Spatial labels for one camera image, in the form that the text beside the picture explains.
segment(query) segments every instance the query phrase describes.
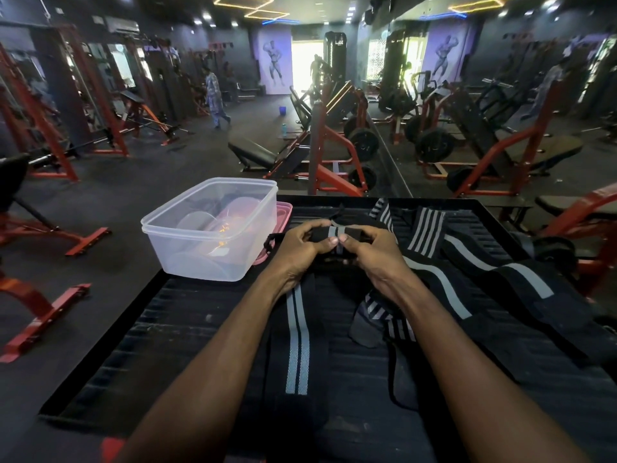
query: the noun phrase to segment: finger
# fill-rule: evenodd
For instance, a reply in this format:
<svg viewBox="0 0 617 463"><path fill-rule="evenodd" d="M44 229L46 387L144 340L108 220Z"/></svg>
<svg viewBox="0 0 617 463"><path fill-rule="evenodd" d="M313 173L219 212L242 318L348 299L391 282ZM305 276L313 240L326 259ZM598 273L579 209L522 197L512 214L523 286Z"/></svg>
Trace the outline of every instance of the finger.
<svg viewBox="0 0 617 463"><path fill-rule="evenodd" d="M375 240L377 236L380 234L380 231L384 230L384 229L379 229L378 227L373 227L373 226L353 225L349 227L352 227L354 229L362 229L362 232L364 232L367 236L369 236L371 240Z"/></svg>
<svg viewBox="0 0 617 463"><path fill-rule="evenodd" d="M309 232L311 229L314 229L316 227L327 227L331 225L332 221L329 219L313 219L311 221L306 221L300 224L296 228L292 229L292 231L295 231L298 234L298 237L300 239L303 239L306 233Z"/></svg>
<svg viewBox="0 0 617 463"><path fill-rule="evenodd" d="M328 237L321 242L314 242L313 245L317 249L317 253L324 254L331 251L339 244L339 240L336 237Z"/></svg>
<svg viewBox="0 0 617 463"><path fill-rule="evenodd" d="M347 234L341 234L339 236L339 242L343 244L343 247L347 249L348 252L358 254L358 250L362 244L359 241L350 237Z"/></svg>

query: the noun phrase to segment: sheet metal tray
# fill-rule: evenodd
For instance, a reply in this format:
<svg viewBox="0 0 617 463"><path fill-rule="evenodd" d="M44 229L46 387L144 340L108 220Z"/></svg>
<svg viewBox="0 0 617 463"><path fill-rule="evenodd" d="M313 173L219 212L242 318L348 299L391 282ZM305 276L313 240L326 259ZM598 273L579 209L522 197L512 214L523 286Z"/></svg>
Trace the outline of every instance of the sheet metal tray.
<svg viewBox="0 0 617 463"><path fill-rule="evenodd" d="M368 212L374 198L279 195L294 206L289 226L329 217L341 204ZM456 229L474 237L491 255L522 260L527 254L505 228L472 199L397 199L390 206L428 206L448 211ZM397 233L410 231L397 217ZM101 436L127 437L156 398L212 338L251 285L259 267L237 283L191 280L159 272L96 346L43 405L51 424ZM439 422L397 407L388 393L389 350L369 350L347 332L364 291L345 280L318 277L321 314L330 339L330 420L317 434L323 460L415 461L439 459L447 435ZM598 367L580 370L543 334L515 320L469 281L478 305L508 331L519 334L545 386L526 392L564 426L597 461L617 461L617 387ZM266 363L262 340L229 441L229 453L263 457L260 406ZM431 432L435 425L437 432Z"/></svg>

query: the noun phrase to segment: gym floor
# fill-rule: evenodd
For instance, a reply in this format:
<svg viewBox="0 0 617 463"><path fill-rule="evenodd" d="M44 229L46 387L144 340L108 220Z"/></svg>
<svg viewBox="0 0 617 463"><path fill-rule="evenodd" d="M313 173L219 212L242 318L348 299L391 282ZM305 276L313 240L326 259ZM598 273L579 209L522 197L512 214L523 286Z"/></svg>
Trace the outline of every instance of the gym floor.
<svg viewBox="0 0 617 463"><path fill-rule="evenodd" d="M285 105L288 116L279 116ZM129 303L160 269L148 237L141 232L140 219L184 190L212 177L258 177L242 174L237 158L227 148L228 138L243 135L278 152L281 124L294 123L287 96L260 97L253 102L228 107L232 126L214 130L211 118L186 124L196 132L167 147L160 135L144 134L129 139L131 153L121 157L87 156L75 161L81 178L77 184L58 180L27 179L20 196L59 226L81 234L109 227L113 234L76 259L65 258L70 243L52 238L30 238L2 247L3 270L37 287L48 299L66 288L92 283L91 295L67 311L44 335L41 342L15 362L3 365L0 375L0 459L6 462L95 462L100 460L100 437L61 431L36 420L45 400L94 346ZM550 132L575 132L576 121L556 118ZM557 165L551 176L536 178L526 187L530 201L539 194L582 195L617 181L614 147L584 135L583 151ZM415 197L449 197L444 182L423 178L413 160L413 147L402 143L388 146L407 186ZM387 176L381 172L373 194L392 196ZM280 189L299 190L303 183L284 180ZM531 210L526 223L538 228L550 217ZM613 308L617 297L614 276L606 280L596 299ZM0 304L0 343L8 342L27 325L31 315L6 297Z"/></svg>

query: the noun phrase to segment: poster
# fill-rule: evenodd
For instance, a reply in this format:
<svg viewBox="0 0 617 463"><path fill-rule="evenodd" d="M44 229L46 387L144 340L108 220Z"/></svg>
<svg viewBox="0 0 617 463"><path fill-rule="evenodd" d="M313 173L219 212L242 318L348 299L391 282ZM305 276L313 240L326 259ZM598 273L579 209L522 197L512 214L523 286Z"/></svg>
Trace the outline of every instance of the poster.
<svg viewBox="0 0 617 463"><path fill-rule="evenodd" d="M266 94L289 94L289 86L293 86L291 27L279 25L260 29L256 47Z"/></svg>
<svg viewBox="0 0 617 463"><path fill-rule="evenodd" d="M422 71L428 69L438 85L458 79L467 30L463 20L431 22Z"/></svg>

